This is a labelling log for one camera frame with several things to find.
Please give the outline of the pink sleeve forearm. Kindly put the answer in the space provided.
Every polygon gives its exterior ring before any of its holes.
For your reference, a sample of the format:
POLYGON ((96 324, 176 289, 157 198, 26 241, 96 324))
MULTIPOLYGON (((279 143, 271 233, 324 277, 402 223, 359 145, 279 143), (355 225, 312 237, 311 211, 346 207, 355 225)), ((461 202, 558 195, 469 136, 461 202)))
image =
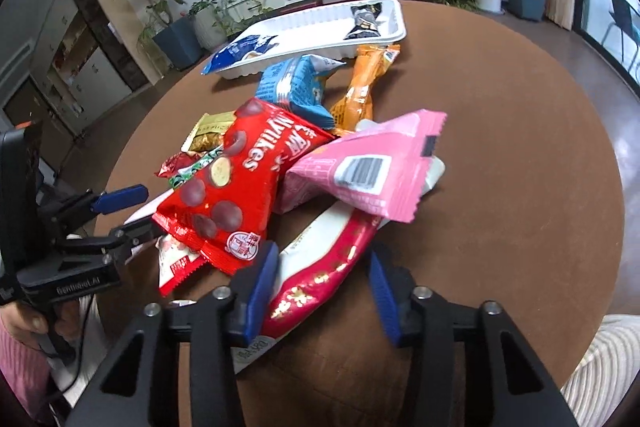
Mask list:
POLYGON ((50 366, 46 357, 13 338, 1 324, 1 372, 26 413, 36 419, 46 397, 50 366))

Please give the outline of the left hand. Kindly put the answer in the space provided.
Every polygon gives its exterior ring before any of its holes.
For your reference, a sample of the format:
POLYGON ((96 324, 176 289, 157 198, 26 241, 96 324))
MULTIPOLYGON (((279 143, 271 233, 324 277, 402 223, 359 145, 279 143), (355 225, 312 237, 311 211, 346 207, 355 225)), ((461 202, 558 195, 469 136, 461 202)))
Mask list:
MULTIPOLYGON (((66 341, 73 341, 80 334, 80 306, 78 301, 67 301, 58 310, 58 321, 54 324, 55 332, 66 341)), ((38 335, 47 335, 49 325, 44 316, 24 305, 10 303, 1 308, 1 322, 9 335, 23 345, 37 349, 38 335)))

